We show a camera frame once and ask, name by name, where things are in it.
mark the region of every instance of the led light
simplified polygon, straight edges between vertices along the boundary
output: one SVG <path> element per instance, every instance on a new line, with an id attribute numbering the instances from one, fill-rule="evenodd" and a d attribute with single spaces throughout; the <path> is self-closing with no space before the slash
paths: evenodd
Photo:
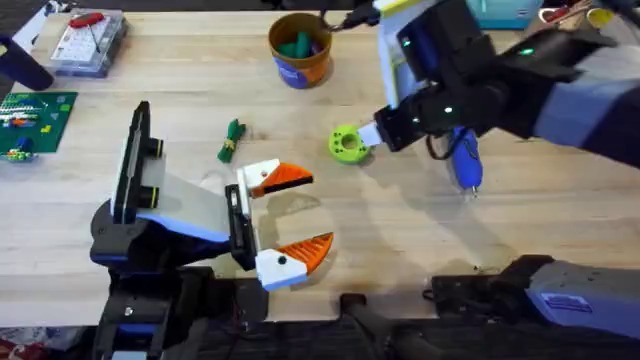
<path id="1" fill-rule="evenodd" d="M 527 48 L 527 49 L 520 50 L 520 52 L 518 54 L 529 56 L 529 55 L 533 54 L 534 52 L 535 52 L 535 50 L 533 50 L 532 48 Z"/>

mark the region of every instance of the clear plastic case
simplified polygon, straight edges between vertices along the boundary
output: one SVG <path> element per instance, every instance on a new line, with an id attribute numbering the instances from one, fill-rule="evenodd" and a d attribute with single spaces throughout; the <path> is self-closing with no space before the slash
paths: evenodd
<path id="1" fill-rule="evenodd" d="M 104 20 L 92 25 L 91 29 L 67 26 L 50 55 L 48 67 L 52 73 L 57 76 L 107 76 L 126 35 L 127 22 L 120 10 L 73 9 L 71 16 L 75 18 L 95 12 L 102 13 Z"/>

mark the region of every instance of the blue pen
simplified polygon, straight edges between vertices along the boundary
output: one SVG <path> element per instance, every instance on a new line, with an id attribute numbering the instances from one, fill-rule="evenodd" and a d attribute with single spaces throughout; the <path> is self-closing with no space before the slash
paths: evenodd
<path id="1" fill-rule="evenodd" d="M 464 128 L 456 127 L 449 136 L 449 145 L 456 139 Z M 460 142 L 456 150 L 451 155 L 453 171 L 455 172 L 458 184 L 464 190 L 473 192 L 478 196 L 478 188 L 482 184 L 482 162 L 478 153 L 478 141 L 473 131 L 468 131 L 464 139 Z"/>

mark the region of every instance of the green nut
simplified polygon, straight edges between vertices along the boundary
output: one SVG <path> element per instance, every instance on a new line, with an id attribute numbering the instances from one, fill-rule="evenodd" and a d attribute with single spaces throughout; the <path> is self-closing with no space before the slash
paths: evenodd
<path id="1" fill-rule="evenodd" d="M 340 125 L 329 136 L 329 152 L 341 163 L 358 164 L 371 152 L 358 135 L 354 125 Z"/>

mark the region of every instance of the wooden tabletop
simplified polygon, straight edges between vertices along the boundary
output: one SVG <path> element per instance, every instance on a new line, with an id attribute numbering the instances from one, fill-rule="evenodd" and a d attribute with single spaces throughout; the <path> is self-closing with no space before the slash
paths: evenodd
<path id="1" fill-rule="evenodd" d="M 267 46 L 281 15 L 128 13 L 131 31 L 107 79 L 56 80 L 51 91 L 80 92 L 58 152 L 0 163 L 0 326 L 98 322 L 108 277 L 89 260 L 89 224 L 141 100 L 151 103 L 152 135 L 166 140 L 167 171 L 194 184 L 221 192 L 234 168 L 271 158 L 314 173 L 314 184 L 253 202 L 263 247 L 335 232 L 311 281 L 271 294 L 271 320 L 334 318 L 337 296 L 353 291 L 384 314 L 428 316 L 420 294 L 431 276 L 497 271 L 521 254 L 640 268 L 639 170 L 493 131 L 480 140 L 479 197 L 465 200 L 423 142 L 396 154 L 378 147 L 363 166 L 334 161 L 330 131 L 364 124 L 385 105 L 375 29 L 336 35 L 326 81 L 294 90 Z M 47 20 L 39 61 L 66 21 Z M 518 38 L 492 35 L 500 49 Z M 227 166 L 216 153 L 234 118 L 249 131 Z M 225 277 L 252 276 L 228 257 L 204 263 Z"/>

